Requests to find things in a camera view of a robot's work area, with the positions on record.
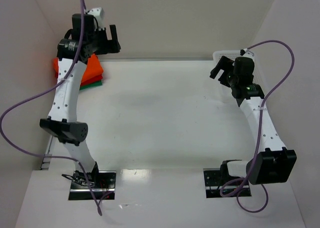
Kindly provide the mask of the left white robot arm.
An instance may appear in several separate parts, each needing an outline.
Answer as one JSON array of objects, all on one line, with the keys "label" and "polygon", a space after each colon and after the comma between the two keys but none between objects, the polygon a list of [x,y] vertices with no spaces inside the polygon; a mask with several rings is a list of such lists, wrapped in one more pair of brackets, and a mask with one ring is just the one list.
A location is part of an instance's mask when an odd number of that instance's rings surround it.
[{"label": "left white robot arm", "polygon": [[81,80],[90,57],[118,53],[121,49],[115,25],[109,27],[111,39],[108,39],[103,19],[102,8],[72,16],[72,29],[57,46],[58,87],[53,104],[48,117],[39,123],[68,150],[75,162],[71,179],[82,186],[94,186],[99,181],[99,168],[86,144],[88,125],[77,121]]}]

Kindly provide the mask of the orange t shirt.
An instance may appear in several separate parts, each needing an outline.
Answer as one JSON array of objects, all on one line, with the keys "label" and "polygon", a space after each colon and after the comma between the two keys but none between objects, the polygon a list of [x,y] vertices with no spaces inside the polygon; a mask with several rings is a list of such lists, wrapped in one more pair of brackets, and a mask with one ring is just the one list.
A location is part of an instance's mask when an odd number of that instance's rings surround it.
[{"label": "orange t shirt", "polygon": [[98,75],[103,76],[103,68],[101,66],[101,63],[97,57],[97,55],[93,54],[89,59],[87,63],[86,70],[83,74],[82,80],[81,81],[86,81],[90,78],[93,78]]}]

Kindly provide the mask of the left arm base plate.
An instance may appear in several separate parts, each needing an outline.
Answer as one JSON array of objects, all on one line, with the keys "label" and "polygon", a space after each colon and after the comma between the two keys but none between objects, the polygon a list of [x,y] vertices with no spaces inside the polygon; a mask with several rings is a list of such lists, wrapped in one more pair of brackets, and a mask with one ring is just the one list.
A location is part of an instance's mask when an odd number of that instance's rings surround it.
[{"label": "left arm base plate", "polygon": [[[99,171],[99,179],[92,186],[92,191],[97,200],[114,200],[116,193],[116,171]],[[70,175],[71,180],[68,200],[93,200],[88,187],[84,184],[84,180],[77,182]]]}]

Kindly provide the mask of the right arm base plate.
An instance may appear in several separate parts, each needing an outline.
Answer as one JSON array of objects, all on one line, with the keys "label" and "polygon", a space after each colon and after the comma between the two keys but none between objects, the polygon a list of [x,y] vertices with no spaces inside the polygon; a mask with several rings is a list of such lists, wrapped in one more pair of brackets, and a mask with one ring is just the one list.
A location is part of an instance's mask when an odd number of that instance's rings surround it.
[{"label": "right arm base plate", "polygon": [[[231,177],[229,175],[221,175],[221,171],[218,168],[215,169],[204,169],[204,184],[205,184],[205,193],[206,198],[221,198],[220,190],[222,186],[230,181],[235,179],[235,177]],[[229,194],[232,191],[236,190],[241,184],[241,181],[234,182],[224,189],[222,189],[223,194]]]}]

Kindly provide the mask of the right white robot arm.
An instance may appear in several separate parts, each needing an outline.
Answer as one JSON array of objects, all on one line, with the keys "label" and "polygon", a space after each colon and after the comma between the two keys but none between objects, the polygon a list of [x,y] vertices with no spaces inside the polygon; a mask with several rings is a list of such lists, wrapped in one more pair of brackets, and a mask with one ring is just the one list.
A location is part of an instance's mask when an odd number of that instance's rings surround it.
[{"label": "right white robot arm", "polygon": [[254,83],[254,69],[255,62],[251,57],[241,56],[232,60],[222,56],[210,73],[210,78],[218,78],[220,84],[231,89],[256,142],[250,161],[225,162],[227,173],[231,177],[247,178],[253,185],[284,183],[297,155],[280,139],[267,110],[265,94],[261,86]]}]

